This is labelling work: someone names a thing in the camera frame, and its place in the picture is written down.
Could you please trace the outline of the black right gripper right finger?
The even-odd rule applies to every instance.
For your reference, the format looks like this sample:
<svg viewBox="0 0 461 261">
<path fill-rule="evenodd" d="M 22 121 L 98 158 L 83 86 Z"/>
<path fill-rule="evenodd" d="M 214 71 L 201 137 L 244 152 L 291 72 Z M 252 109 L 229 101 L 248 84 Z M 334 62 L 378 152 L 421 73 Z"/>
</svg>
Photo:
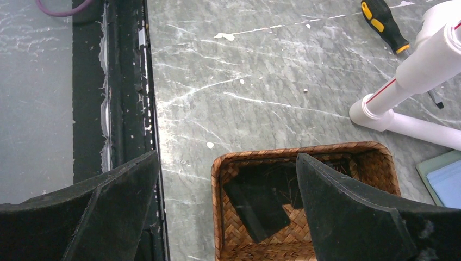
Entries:
<svg viewBox="0 0 461 261">
<path fill-rule="evenodd" d="M 402 198 L 300 153 L 297 179 L 317 260 L 460 260 L 460 210 Z"/>
</svg>

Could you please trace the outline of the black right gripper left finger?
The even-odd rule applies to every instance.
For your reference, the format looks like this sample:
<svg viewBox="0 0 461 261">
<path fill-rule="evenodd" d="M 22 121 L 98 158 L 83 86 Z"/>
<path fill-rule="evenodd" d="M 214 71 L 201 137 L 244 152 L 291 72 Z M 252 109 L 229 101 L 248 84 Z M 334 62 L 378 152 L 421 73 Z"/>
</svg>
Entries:
<svg viewBox="0 0 461 261">
<path fill-rule="evenodd" d="M 1 260 L 132 260 L 158 180 L 156 151 L 69 187 L 1 205 Z"/>
</svg>

